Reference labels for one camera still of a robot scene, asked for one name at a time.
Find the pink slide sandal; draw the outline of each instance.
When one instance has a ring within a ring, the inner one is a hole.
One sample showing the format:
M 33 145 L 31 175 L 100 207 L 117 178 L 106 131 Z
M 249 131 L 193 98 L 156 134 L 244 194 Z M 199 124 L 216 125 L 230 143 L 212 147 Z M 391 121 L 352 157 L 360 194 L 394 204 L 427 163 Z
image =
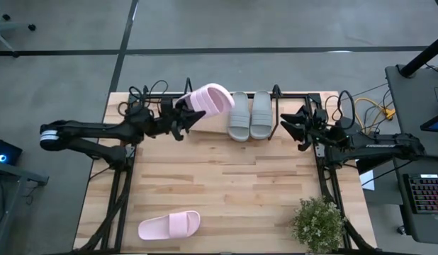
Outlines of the pink slide sandal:
M 180 100 L 185 100 L 194 111 L 205 111 L 204 118 L 229 112 L 235 106 L 230 92 L 219 84 L 206 84 L 182 96 Z
M 186 238 L 200 226 L 200 215 L 196 211 L 176 212 L 139 224 L 139 237 L 143 240 Z

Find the blue light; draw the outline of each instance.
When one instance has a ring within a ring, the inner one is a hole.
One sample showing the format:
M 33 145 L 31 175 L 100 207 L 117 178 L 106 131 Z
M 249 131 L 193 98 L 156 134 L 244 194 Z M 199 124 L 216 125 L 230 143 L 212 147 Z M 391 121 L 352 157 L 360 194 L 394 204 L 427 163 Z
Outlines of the blue light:
M 4 163 L 5 161 L 6 161 L 6 156 L 3 155 L 3 154 L 1 154 L 1 155 L 0 155 L 0 162 L 1 162 L 1 163 Z

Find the concrete floor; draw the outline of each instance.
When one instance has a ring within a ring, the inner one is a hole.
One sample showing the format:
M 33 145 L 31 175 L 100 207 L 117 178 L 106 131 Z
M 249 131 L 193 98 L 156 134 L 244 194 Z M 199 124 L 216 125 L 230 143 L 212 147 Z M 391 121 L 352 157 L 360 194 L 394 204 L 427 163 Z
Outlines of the concrete floor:
M 38 27 L 34 33 L 25 28 L 4 33 L 17 50 L 118 50 L 130 6 L 131 0 L 0 0 L 13 20 Z M 436 38 L 433 0 L 140 0 L 128 48 L 422 46 Z M 356 94 L 385 83 L 384 67 L 417 53 L 127 55 L 117 91 L 158 79 L 167 80 L 170 91 L 181 91 L 191 77 L 194 87 L 214 81 L 231 91 L 279 84 L 284 91 Z M 34 192 L 32 205 L 21 201 L 8 254 L 71 249 L 91 160 L 43 151 L 38 131 L 59 119 L 101 121 L 116 61 L 116 55 L 0 57 L 0 138 L 23 148 L 21 166 L 50 175 L 49 184 Z M 438 64 L 438 56 L 430 64 Z M 380 101 L 387 89 L 362 96 Z M 347 103 L 344 107 L 350 114 Z M 358 105 L 360 115 L 367 107 Z M 398 131 L 396 120 L 380 128 Z M 438 245 L 395 233 L 401 224 L 395 205 L 372 203 L 369 212 L 383 250 L 438 254 Z

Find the gray slide sandal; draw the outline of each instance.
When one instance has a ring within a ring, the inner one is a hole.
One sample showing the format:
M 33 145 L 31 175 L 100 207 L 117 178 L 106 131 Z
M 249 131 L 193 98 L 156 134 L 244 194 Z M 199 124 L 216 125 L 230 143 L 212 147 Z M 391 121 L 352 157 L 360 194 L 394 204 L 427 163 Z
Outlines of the gray slide sandal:
M 235 107 L 230 111 L 228 135 L 235 141 L 246 142 L 249 139 L 250 113 L 247 95 L 244 92 L 233 94 Z
M 252 104 L 250 136 L 257 140 L 266 139 L 273 128 L 273 109 L 271 96 L 267 91 L 257 91 Z

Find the desk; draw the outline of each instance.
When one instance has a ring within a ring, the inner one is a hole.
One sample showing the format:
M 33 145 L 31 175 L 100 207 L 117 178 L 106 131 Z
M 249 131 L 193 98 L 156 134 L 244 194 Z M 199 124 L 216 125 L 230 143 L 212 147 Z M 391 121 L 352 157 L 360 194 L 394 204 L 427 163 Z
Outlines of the desk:
M 438 157 L 438 132 L 420 129 L 421 124 L 438 115 L 438 73 L 419 69 L 413 78 L 406 79 L 398 73 L 397 67 L 386 67 L 386 77 L 400 131 L 419 138 L 427 156 Z M 401 164 L 402 161 L 395 161 L 395 165 Z M 424 158 L 396 170 L 396 174 L 403 200 L 401 213 L 408 234 L 417 242 L 438 244 L 438 215 L 413 214 L 403 182 L 403 174 L 438 174 L 438 160 Z
M 322 92 L 322 101 L 337 92 Z M 105 123 L 119 123 L 117 105 L 128 93 L 112 93 Z M 280 100 L 280 113 L 295 113 L 303 102 Z M 103 145 L 116 140 L 100 140 Z M 287 228 L 300 198 L 320 196 L 312 149 L 299 152 L 282 128 L 271 141 L 239 143 L 227 135 L 191 132 L 183 142 L 171 135 L 145 138 L 136 152 L 121 252 L 262 253 L 305 252 L 307 247 Z M 91 174 L 106 168 L 96 161 Z M 364 193 L 356 169 L 337 172 L 344 209 L 356 230 L 376 246 Z M 112 171 L 88 185 L 74 248 L 90 238 L 106 215 Z M 201 227 L 187 239 L 146 242 L 137 226 L 143 220 L 182 210 L 197 210 Z

